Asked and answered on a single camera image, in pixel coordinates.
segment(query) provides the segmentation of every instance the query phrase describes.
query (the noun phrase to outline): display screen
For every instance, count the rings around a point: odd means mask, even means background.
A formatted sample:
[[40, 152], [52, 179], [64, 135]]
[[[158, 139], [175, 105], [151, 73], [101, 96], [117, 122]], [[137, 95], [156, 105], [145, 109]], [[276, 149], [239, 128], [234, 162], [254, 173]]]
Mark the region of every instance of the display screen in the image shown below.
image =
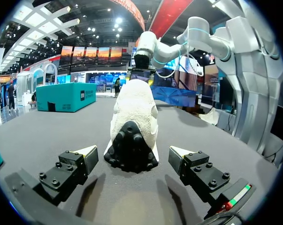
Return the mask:
[[43, 84], [43, 77], [38, 77], [37, 78], [37, 86]]
[[93, 65], [95, 64], [96, 59], [96, 47], [87, 47], [86, 49], [86, 55], [85, 55], [85, 64]]
[[99, 48], [98, 64], [108, 64], [109, 47]]
[[70, 65], [72, 46], [63, 46], [61, 51], [60, 66]]
[[86, 73], [86, 83], [97, 84], [97, 92], [106, 91], [107, 87], [112, 88], [117, 78], [120, 78], [121, 86], [126, 83], [126, 73]]
[[122, 48], [120, 47], [112, 47], [111, 48], [111, 56], [110, 56], [110, 62], [121, 62], [122, 61]]
[[205, 66], [203, 96], [213, 98], [218, 87], [218, 69], [216, 65]]
[[73, 64], [82, 64], [83, 57], [84, 57], [85, 47], [75, 47], [74, 53], [72, 56], [72, 63]]

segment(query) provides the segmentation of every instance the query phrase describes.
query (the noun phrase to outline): red banner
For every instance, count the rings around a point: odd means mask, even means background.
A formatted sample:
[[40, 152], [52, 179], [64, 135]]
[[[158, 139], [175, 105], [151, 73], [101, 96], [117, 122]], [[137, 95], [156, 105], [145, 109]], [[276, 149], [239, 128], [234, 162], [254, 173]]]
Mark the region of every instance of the red banner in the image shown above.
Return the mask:
[[135, 4], [131, 0], [110, 0], [116, 4], [123, 6], [126, 10], [128, 10], [137, 20], [142, 30], [145, 31], [145, 20], [143, 19], [139, 9], [135, 6]]
[[156, 13], [150, 31], [153, 32], [157, 38], [163, 37], [192, 1], [193, 0], [164, 0], [159, 11]]

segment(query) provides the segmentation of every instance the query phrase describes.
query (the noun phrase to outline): exhibition booth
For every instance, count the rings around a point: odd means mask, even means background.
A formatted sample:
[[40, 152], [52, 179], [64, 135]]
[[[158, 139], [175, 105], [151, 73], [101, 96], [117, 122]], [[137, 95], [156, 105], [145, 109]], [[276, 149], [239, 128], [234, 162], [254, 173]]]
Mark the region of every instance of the exhibition booth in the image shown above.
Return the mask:
[[32, 94], [38, 86], [53, 85], [57, 83], [57, 67], [53, 63], [45, 66], [44, 70], [36, 68], [22, 71], [17, 75], [16, 98], [18, 106], [28, 106]]

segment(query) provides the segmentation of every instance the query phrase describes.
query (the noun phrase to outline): blue panel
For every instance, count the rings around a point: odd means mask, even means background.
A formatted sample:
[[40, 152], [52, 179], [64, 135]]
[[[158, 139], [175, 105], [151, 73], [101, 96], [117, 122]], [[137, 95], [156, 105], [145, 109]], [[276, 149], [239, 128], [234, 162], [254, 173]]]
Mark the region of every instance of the blue panel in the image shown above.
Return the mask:
[[169, 87], [151, 86], [153, 97], [170, 105], [194, 107], [196, 91]]

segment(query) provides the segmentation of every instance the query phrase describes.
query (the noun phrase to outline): screw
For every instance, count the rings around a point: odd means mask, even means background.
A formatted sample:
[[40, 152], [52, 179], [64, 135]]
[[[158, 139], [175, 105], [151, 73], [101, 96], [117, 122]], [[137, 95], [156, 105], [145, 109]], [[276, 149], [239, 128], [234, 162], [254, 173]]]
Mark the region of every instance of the screw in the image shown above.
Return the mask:
[[212, 181], [210, 181], [209, 182], [209, 186], [211, 186], [211, 187], [216, 187], [217, 186], [217, 183], [216, 183], [216, 180], [212, 180]]
[[44, 172], [39, 173], [40, 179], [46, 178], [46, 174]]
[[57, 181], [56, 179], [53, 179], [52, 185], [54, 185], [54, 186], [59, 186], [59, 185], [60, 185], [60, 182]]
[[224, 172], [224, 174], [222, 175], [223, 179], [228, 179], [230, 177], [230, 173], [228, 172]]
[[201, 172], [202, 167], [198, 165], [198, 166], [196, 166], [193, 170], [194, 170], [195, 172]]
[[110, 155], [114, 155], [114, 149], [113, 149], [113, 148], [110, 148], [110, 149], [109, 149], [109, 154], [110, 154]]
[[207, 167], [207, 168], [211, 168], [212, 165], [213, 165], [212, 162], [208, 162], [208, 163], [206, 164], [206, 167]]
[[73, 170], [72, 165], [68, 165], [68, 166], [67, 166], [67, 170], [68, 170], [68, 171], [72, 171], [72, 170]]
[[60, 162], [56, 162], [56, 167], [60, 168], [62, 167], [62, 164]]

